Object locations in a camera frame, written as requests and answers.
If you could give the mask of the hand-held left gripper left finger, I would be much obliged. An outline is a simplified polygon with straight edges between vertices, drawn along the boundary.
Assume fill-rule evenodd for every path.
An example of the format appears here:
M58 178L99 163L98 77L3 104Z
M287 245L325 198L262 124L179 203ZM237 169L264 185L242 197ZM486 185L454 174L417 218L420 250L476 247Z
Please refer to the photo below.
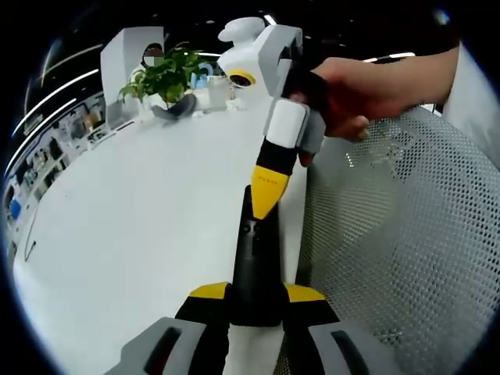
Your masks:
M221 374L229 352L227 291L207 284L187 296L175 317L163 317L126 343L108 374Z

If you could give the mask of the person's right hand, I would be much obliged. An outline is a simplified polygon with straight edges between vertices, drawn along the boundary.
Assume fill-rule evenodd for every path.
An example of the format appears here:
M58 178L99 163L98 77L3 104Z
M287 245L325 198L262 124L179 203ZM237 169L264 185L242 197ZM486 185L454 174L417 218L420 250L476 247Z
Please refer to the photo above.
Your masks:
M360 141L371 120L399 116L407 109L409 93L398 63L374 64L328 58L312 70L325 82L326 106L320 112L325 135Z

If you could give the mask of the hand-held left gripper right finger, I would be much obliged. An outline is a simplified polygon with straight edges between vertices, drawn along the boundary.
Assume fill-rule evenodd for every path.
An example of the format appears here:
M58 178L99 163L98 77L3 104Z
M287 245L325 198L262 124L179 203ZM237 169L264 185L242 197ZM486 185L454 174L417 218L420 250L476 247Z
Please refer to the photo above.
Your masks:
M341 322L325 296L284 285L283 328L293 374L393 374L395 355L370 332Z

